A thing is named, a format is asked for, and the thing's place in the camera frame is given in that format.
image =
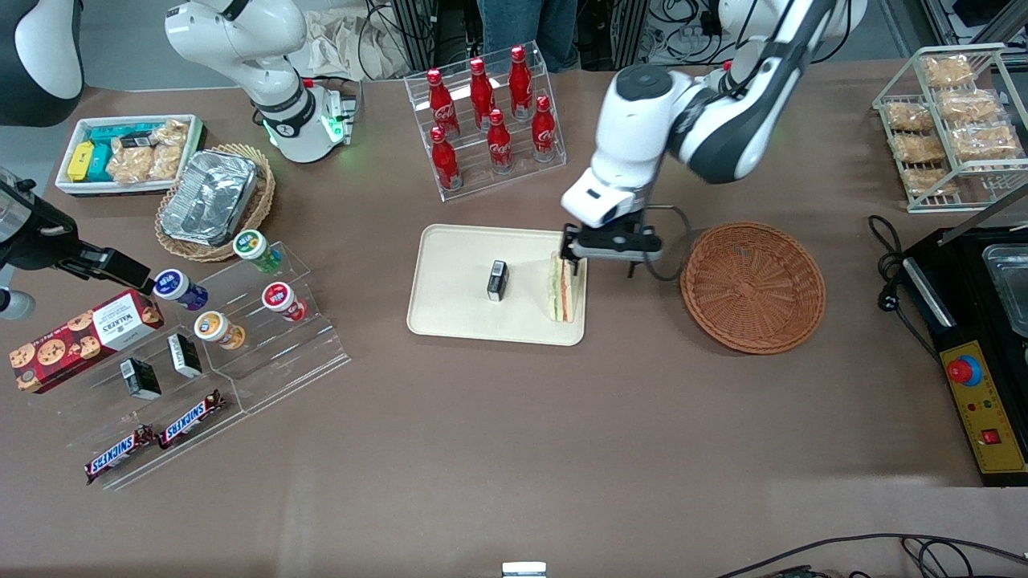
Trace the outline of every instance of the white storage box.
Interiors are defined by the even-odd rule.
[[[102,118],[83,118],[75,124],[72,131],[68,148],[65,149],[64,159],[58,168],[53,184],[61,190],[73,196],[119,196],[128,194],[154,194],[171,188],[175,179],[167,181],[144,181],[139,183],[117,183],[114,181],[90,183],[73,182],[68,178],[68,165],[71,162],[72,153],[75,147],[84,142],[89,131],[98,127],[117,127],[121,124],[137,124],[140,122],[163,122],[169,118],[189,122],[189,134],[186,136],[186,144],[182,147],[182,158],[179,160],[179,170],[175,174],[176,178],[182,175],[182,171],[189,162],[189,157],[196,152],[199,146],[200,134],[204,132],[204,122],[192,114],[159,114],[154,116],[105,116]]]

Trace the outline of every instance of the yellow control panel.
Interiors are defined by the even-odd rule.
[[[939,357],[978,468],[991,474],[1028,471],[978,341],[944,351]]]

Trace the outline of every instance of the wicker basket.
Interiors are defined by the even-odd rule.
[[[824,280],[814,259],[792,237],[760,223],[701,234],[678,288],[704,331],[746,353],[788,351],[824,316]]]
[[[246,211],[243,212],[243,218],[240,219],[240,226],[237,227],[240,230],[257,228],[261,221],[264,220],[264,217],[271,211],[271,198],[274,196],[274,175],[271,173],[271,167],[267,162],[267,157],[261,151],[248,145],[218,145],[210,150],[237,154],[257,164],[257,187],[250,196],[250,202],[247,204]],[[157,241],[160,242],[160,246],[168,249],[170,253],[185,257],[190,261],[211,263],[223,261],[231,257],[234,254],[231,243],[221,247],[208,247],[198,243],[172,239],[164,234],[164,231],[160,230],[160,214],[164,212],[168,203],[171,202],[172,196],[175,195],[175,191],[178,188],[179,182],[176,181],[172,185],[172,188],[168,190],[168,193],[164,194],[164,198],[161,200],[160,207],[157,209],[157,218],[154,221],[153,227],[157,231]]]

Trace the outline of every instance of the table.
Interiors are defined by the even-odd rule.
[[[554,78],[566,167],[446,205],[399,82],[367,86],[355,144],[309,166],[273,151],[241,91],[90,89],[78,116],[191,112],[210,145],[268,154],[279,188],[265,232],[315,269],[316,297],[354,361],[119,493],[85,487],[88,457],[65,450],[56,422],[27,408],[13,384],[0,388],[0,567],[33,578],[484,577],[504,561],[543,559],[562,578],[713,576],[815,539],[886,530],[1023,551],[1028,490],[977,486],[941,371],[875,305],[882,250],[866,217],[886,216],[908,245],[961,219],[901,209],[869,111],[901,64],[812,67],[744,181],[710,186],[664,165],[654,202],[685,208],[699,228],[779,227],[821,266],[823,323],[771,357],[725,349],[675,286],[641,269],[628,280],[613,262],[590,267],[586,336],[574,348],[407,330],[426,226],[570,220],[558,200],[588,165],[610,74]],[[218,268],[160,249],[158,197],[47,195],[83,239],[155,270]],[[680,253],[673,216],[654,221],[667,254]],[[49,270],[19,272],[13,285],[40,306],[3,325],[8,350],[116,291]],[[872,574],[904,564],[891,541],[797,561]]]

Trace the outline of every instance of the coca-cola bottle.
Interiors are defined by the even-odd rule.
[[[432,164],[436,166],[439,184],[445,190],[461,188],[464,181],[461,179],[461,169],[456,166],[456,152],[453,150],[453,145],[446,142],[446,131],[442,127],[433,127],[431,135]]]
[[[475,127],[487,133],[489,113],[495,108],[492,99],[492,84],[485,75],[485,61],[480,57],[471,59],[471,106],[475,109]]]
[[[550,97],[540,95],[536,99],[536,116],[531,119],[531,142],[536,145],[531,155],[536,160],[549,162],[556,155],[556,148],[553,146],[553,130],[556,125],[550,110]]]
[[[436,124],[446,131],[447,137],[460,137],[461,125],[456,121],[453,97],[443,86],[443,73],[438,68],[430,68],[426,76],[429,78],[429,106],[432,107]]]
[[[492,109],[489,113],[489,135],[485,140],[489,143],[492,172],[498,175],[509,174],[514,168],[514,158],[511,156],[511,134],[504,124],[504,111],[499,108]]]
[[[531,72],[524,62],[524,46],[511,48],[511,112],[518,120],[531,116]]]

